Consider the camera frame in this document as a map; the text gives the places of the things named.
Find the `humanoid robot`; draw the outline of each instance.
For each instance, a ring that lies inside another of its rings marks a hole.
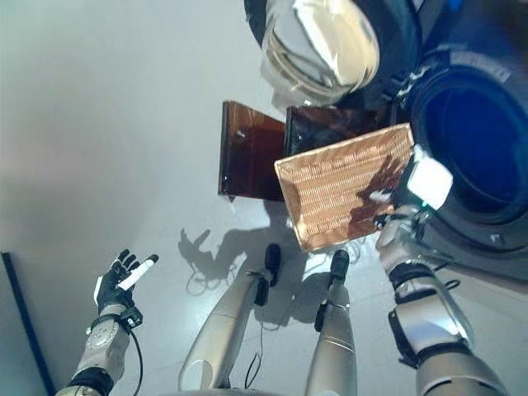
[[[450,257],[420,241],[424,222],[441,207],[451,183],[449,171],[415,148],[400,186],[389,194],[395,211],[375,219],[381,229],[376,248],[394,287],[396,305],[389,312],[389,323],[401,361],[417,369],[417,395],[508,395],[494,372],[473,354],[469,322],[448,287],[436,277],[436,270],[449,264]],[[139,264],[129,254],[123,251],[99,278],[94,293],[99,316],[72,380],[57,396],[107,396],[123,375],[125,351],[130,336],[135,338],[132,328],[142,322],[132,290],[158,260],[152,255]],[[271,396],[253,389],[231,389],[229,374],[252,307],[266,304],[270,288],[278,281],[280,263],[281,250],[272,244],[260,271],[238,274],[194,341],[174,395]],[[308,396],[356,395],[356,353],[344,286],[347,268],[347,253],[337,250],[327,297],[315,322],[320,336],[308,373]]]

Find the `white floor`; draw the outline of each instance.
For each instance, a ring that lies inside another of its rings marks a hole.
[[[260,321],[287,323],[264,330],[253,387],[302,394],[324,277],[314,274],[329,260],[299,251],[283,205],[216,195],[222,101],[283,118],[260,78],[242,0],[1,4],[0,248],[15,255],[55,383],[74,372],[94,318],[95,279],[123,247],[161,257],[134,291],[144,314],[140,394],[158,395],[175,390],[192,340],[236,269],[262,263],[266,245],[278,242],[283,276],[270,305],[250,318],[232,384],[243,385]],[[347,279],[359,395],[413,394],[373,243],[360,246]],[[456,294],[475,325],[477,353],[522,394],[526,296],[468,277]],[[113,394],[130,395],[137,375],[131,347]]]

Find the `black wall trim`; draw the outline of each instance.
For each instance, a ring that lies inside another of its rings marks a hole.
[[[26,301],[21,292],[20,283],[18,283],[17,274],[13,266],[11,255],[9,253],[2,253],[3,264],[6,267],[7,277],[9,278],[9,283],[11,283],[11,288],[15,296],[16,306],[18,307],[18,312],[20,312],[20,317],[22,319],[22,324],[26,330],[27,340],[30,343],[31,351],[33,352],[33,357],[35,357],[36,365],[39,369],[40,377],[46,392],[49,396],[54,396],[56,391],[51,380],[50,372],[48,371],[48,366],[42,355],[42,350],[40,349],[39,342],[36,338],[35,329],[31,323],[30,315],[27,312]]]

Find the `robot leg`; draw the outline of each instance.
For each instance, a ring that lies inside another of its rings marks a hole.
[[[240,351],[254,304],[264,305],[276,283],[281,250],[266,250],[266,268],[238,274],[205,321],[180,371],[180,390],[229,387],[229,374]]]
[[[307,396],[356,395],[356,351],[350,321],[350,300],[344,286],[348,254],[339,250],[332,258],[328,298],[321,304],[315,322],[320,331],[310,366]]]

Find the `wire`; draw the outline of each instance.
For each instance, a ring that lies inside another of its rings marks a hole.
[[[138,381],[138,386],[136,386],[134,394],[132,395],[132,396],[138,396],[139,389],[141,389],[141,383],[143,382],[143,355],[141,355],[141,348],[139,348],[138,338],[135,336],[132,330],[130,330],[130,335],[132,336],[132,339],[134,340],[135,348],[138,350],[139,381]]]
[[[244,389],[248,389],[252,385],[253,381],[256,379],[258,375],[259,370],[261,369],[262,357],[264,357],[264,347],[262,345],[263,333],[264,333],[264,322],[262,321],[261,322],[261,351],[260,351],[260,354],[258,352],[255,353],[253,360],[251,361],[251,363],[249,364],[249,367],[247,368],[246,379],[244,380]],[[253,374],[253,377],[248,383],[249,373],[251,373],[251,368],[253,367],[257,359],[258,359],[257,369],[255,370],[255,374]]]

